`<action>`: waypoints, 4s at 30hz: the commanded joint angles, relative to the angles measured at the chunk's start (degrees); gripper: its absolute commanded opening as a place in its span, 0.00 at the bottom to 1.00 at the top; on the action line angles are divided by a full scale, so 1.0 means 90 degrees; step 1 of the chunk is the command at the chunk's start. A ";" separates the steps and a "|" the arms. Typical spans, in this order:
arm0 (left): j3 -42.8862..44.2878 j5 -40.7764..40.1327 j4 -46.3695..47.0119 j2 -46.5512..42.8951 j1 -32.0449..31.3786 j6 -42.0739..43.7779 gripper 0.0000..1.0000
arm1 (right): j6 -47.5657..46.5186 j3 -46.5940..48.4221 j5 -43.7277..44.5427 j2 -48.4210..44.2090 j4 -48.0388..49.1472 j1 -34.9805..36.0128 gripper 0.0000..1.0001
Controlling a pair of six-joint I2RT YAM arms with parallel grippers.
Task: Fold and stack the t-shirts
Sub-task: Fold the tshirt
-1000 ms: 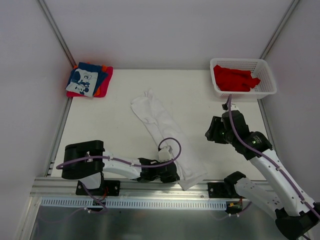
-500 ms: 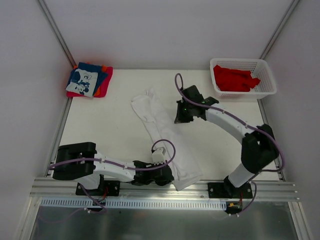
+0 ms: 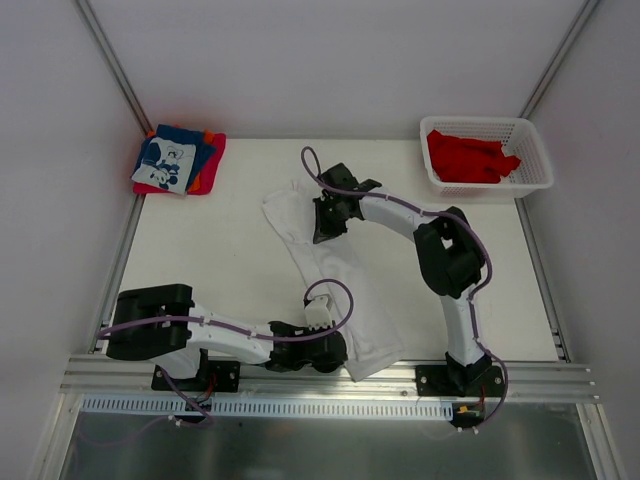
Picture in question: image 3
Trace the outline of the white t shirt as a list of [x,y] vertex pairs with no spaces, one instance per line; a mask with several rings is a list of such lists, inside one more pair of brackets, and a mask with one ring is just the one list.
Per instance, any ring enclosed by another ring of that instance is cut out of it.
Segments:
[[336,320],[351,317],[340,329],[346,347],[346,370],[355,382],[399,361],[405,352],[398,330],[348,240],[313,243],[313,192],[294,181],[262,202],[267,221],[288,249],[307,286],[325,280],[312,293],[329,294]]

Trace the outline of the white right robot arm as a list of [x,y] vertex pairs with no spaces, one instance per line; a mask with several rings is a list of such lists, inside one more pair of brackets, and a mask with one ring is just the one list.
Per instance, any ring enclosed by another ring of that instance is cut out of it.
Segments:
[[486,249],[457,207],[427,211],[368,179],[358,181],[342,163],[314,176],[322,188],[314,200],[316,244],[347,232],[351,219],[373,222],[405,237],[416,250],[426,286],[441,301],[447,328],[445,370],[428,380],[443,395],[478,396],[493,366],[482,345],[474,297],[492,273]]

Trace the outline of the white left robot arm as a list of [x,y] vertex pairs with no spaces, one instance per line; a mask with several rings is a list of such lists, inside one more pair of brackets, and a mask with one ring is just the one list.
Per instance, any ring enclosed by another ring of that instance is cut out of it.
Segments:
[[208,381],[211,351],[278,373],[311,367],[332,373],[348,360],[346,321],[331,318],[328,294],[304,296],[306,324],[279,320],[261,325],[208,311],[193,298],[193,288],[169,284],[123,291],[109,327],[97,338],[107,342],[106,355],[121,361],[151,361],[185,389]]

